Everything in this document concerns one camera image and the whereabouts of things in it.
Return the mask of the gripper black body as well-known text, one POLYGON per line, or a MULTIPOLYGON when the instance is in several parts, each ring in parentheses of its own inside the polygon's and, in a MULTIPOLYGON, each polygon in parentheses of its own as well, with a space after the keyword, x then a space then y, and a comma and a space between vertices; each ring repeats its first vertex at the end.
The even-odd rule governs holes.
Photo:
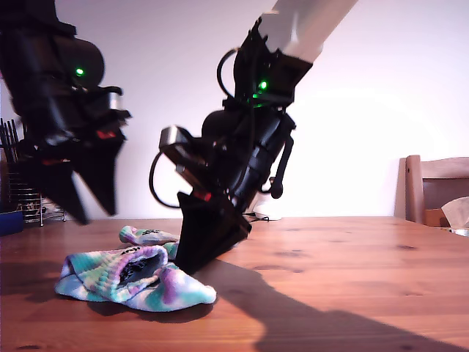
POLYGON ((241 146, 210 146, 201 151, 206 163, 202 183, 208 200, 199 200, 201 230, 249 230, 244 213, 267 181, 278 155, 277 147, 268 150, 255 146, 249 153, 241 146))
POLYGON ((56 141, 25 142, 25 159, 41 165, 114 165, 126 138, 121 127, 131 114, 111 109, 85 128, 58 136, 56 141))

